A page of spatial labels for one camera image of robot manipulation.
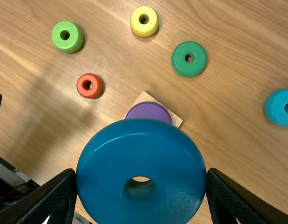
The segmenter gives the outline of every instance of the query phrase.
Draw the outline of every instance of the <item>yellow ring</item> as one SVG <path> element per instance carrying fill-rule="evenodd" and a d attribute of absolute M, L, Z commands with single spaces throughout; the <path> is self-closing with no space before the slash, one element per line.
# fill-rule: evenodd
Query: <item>yellow ring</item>
<path fill-rule="evenodd" d="M 146 24 L 141 23 L 142 19 L 148 20 Z M 149 6 L 136 8 L 130 16 L 130 28 L 134 34 L 142 37 L 150 36 L 158 29 L 158 14 Z"/>

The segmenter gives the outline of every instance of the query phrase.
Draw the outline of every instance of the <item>red ring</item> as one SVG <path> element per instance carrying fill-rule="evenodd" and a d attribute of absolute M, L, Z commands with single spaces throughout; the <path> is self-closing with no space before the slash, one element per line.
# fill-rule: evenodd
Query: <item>red ring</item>
<path fill-rule="evenodd" d="M 95 74 L 86 73 L 79 77 L 77 81 L 77 90 L 82 97 L 95 99 L 100 96 L 103 90 L 103 82 Z"/>

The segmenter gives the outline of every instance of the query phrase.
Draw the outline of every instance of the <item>purple ring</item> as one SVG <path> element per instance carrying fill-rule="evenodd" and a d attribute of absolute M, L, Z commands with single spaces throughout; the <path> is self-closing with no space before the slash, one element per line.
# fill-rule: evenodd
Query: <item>purple ring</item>
<path fill-rule="evenodd" d="M 154 102 L 142 102 L 134 105 L 125 116 L 125 119 L 130 118 L 151 118 L 172 125 L 172 118 L 166 108 Z"/>

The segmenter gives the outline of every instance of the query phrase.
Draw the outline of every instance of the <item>tabletop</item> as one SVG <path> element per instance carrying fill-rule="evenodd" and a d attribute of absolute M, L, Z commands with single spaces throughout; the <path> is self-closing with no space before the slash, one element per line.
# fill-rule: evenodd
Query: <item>tabletop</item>
<path fill-rule="evenodd" d="M 130 30 L 141 5 L 159 15 L 158 32 L 147 38 Z M 83 29 L 77 53 L 51 41 L 64 20 Z M 207 52 L 195 78 L 171 66 L 184 41 Z M 88 72 L 104 81 L 98 99 L 76 90 Z M 0 156 L 39 184 L 75 169 L 89 139 L 146 91 L 184 120 L 181 130 L 207 169 L 288 214 L 288 128 L 263 113 L 280 88 L 288 88 L 288 0 L 0 1 Z M 76 211 L 91 220 L 79 200 Z M 189 223 L 212 223 L 206 199 Z"/>

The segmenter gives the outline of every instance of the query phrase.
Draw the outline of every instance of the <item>blue ring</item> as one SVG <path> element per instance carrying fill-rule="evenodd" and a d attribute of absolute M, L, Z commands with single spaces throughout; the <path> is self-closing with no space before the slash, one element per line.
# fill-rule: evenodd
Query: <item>blue ring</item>
<path fill-rule="evenodd" d="M 151 181 L 131 182 L 135 176 Z M 197 146 L 176 127 L 125 119 L 88 142 L 76 184 L 85 210 L 100 224 L 182 224 L 202 203 L 206 168 Z"/>
<path fill-rule="evenodd" d="M 265 101 L 265 115 L 272 123 L 288 127 L 288 112 L 285 110 L 285 105 L 287 104 L 288 89 L 274 91 Z"/>

